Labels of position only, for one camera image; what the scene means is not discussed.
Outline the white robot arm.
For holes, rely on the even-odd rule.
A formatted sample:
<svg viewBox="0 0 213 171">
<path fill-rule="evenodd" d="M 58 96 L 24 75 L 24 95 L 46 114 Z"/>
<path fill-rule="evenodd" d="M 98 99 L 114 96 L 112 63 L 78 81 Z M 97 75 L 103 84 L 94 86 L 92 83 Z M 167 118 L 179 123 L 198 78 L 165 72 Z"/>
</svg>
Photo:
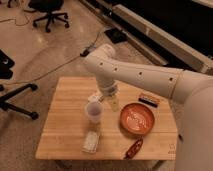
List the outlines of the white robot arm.
<svg viewBox="0 0 213 171">
<path fill-rule="evenodd" d="M 83 59 L 105 96 L 117 93 L 117 81 L 183 105 L 174 171 L 213 171 L 213 76 L 184 69 L 126 63 L 103 44 Z"/>
</svg>

